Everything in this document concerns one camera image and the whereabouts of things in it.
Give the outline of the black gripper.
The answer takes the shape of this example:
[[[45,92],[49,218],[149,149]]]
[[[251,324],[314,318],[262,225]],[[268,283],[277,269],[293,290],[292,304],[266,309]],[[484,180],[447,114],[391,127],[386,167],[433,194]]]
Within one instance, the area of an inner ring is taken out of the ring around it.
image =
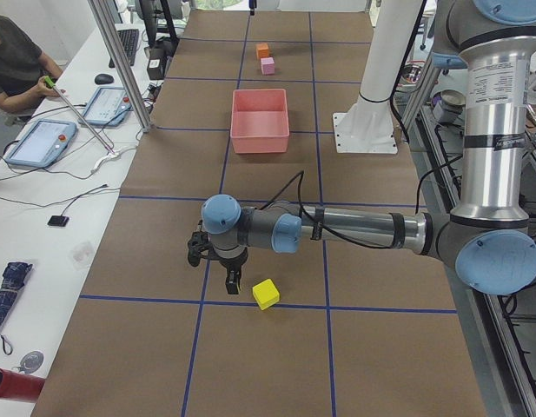
[[[230,259],[221,258],[219,260],[220,264],[227,271],[225,287],[229,295],[238,295],[241,292],[242,266],[247,260],[247,255],[238,255]]]

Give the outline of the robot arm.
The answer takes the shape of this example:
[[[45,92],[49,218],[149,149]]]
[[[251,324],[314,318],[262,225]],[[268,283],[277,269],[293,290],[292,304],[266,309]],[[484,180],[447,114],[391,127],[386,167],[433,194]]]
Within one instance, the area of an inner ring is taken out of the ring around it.
[[[214,195],[189,240],[189,264],[220,262],[226,289],[236,294],[250,248],[293,253],[308,238],[407,248],[442,261],[484,294],[509,295],[531,284],[536,243],[519,206],[519,184],[536,1],[442,1],[436,20],[433,61],[468,70],[461,195],[449,214],[379,214],[278,197],[252,208]]]

